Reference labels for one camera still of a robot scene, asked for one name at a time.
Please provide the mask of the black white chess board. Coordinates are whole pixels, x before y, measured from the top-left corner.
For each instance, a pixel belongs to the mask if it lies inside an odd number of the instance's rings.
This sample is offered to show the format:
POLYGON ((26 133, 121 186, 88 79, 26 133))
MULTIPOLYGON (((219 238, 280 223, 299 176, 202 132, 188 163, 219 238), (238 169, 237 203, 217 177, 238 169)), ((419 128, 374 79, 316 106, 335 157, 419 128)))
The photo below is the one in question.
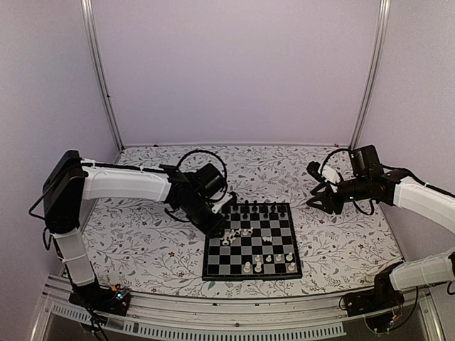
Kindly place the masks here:
POLYGON ((204 281, 291 280, 302 278, 289 203, 226 204, 220 237, 206 238, 204 281))

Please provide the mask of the white queen piece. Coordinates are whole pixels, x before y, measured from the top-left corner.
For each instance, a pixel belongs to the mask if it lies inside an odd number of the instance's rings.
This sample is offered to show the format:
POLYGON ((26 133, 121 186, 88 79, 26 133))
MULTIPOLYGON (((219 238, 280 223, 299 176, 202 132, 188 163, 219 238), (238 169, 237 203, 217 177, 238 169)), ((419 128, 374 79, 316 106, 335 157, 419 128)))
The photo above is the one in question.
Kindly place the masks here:
POLYGON ((243 266, 243 272, 249 274, 251 270, 252 270, 251 263, 247 261, 243 266))

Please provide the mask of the white king piece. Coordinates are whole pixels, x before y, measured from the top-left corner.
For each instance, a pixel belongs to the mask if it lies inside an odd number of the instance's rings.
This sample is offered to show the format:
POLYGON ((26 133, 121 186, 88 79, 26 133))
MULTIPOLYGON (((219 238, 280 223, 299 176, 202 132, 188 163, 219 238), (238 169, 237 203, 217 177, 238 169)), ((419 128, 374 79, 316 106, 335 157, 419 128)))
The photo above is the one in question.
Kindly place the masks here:
POLYGON ((255 272, 260 273, 262 271, 262 258, 260 255, 254 257, 255 260, 255 272))

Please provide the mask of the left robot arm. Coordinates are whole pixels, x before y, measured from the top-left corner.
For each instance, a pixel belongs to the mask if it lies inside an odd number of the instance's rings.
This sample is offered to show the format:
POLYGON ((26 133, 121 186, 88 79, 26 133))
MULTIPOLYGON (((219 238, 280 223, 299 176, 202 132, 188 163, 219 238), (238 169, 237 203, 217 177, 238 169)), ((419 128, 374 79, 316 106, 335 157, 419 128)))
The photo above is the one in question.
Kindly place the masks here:
POLYGON ((185 221, 205 236, 217 237, 225 226, 221 214, 234 193, 228 192, 228 172, 207 163, 198 170, 183 172, 179 165, 158 168, 100 163, 68 150, 42 187, 33 207, 43 206, 39 218, 45 234, 53 238, 59 258, 66 267, 73 290, 90 308, 106 301, 82 240, 81 210, 101 199, 140 199, 163 202, 172 217, 182 210, 185 221))

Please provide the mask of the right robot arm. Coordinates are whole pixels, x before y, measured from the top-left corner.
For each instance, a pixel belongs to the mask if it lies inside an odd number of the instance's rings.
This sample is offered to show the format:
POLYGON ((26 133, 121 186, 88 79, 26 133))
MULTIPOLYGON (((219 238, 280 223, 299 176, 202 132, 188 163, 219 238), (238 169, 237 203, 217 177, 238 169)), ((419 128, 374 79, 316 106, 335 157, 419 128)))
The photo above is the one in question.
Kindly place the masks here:
MULTIPOLYGON (((383 203, 412 212, 446 231, 454 232, 454 194, 419 179, 411 170, 383 164, 373 145, 347 148, 353 177, 345 180, 328 165, 310 162, 307 173, 318 185, 306 204, 328 214, 341 214, 345 203, 357 206, 383 203)), ((454 248, 414 261, 393 264, 375 276, 368 304, 382 310, 394 300, 395 293, 412 287, 454 282, 454 248)))

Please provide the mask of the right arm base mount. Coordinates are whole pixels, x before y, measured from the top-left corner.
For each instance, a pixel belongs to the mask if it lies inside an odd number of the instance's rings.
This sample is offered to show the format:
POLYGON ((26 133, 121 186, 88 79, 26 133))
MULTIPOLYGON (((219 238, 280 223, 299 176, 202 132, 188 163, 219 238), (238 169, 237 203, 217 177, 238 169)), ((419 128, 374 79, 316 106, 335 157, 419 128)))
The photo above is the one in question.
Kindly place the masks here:
POLYGON ((375 284, 372 289, 345 294, 341 302, 348 316, 352 317, 402 305, 405 299, 392 286, 375 284))

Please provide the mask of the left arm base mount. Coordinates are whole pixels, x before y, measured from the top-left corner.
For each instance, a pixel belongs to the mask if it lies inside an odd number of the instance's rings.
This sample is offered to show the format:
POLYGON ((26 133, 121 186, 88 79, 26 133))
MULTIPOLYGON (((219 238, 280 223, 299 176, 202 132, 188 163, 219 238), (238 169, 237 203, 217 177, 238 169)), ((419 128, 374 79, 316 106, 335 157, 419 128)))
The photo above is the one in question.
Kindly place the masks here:
POLYGON ((102 287, 97 281, 84 285, 73 285, 69 302, 89 310, 126 316, 131 300, 130 290, 120 284, 102 287))

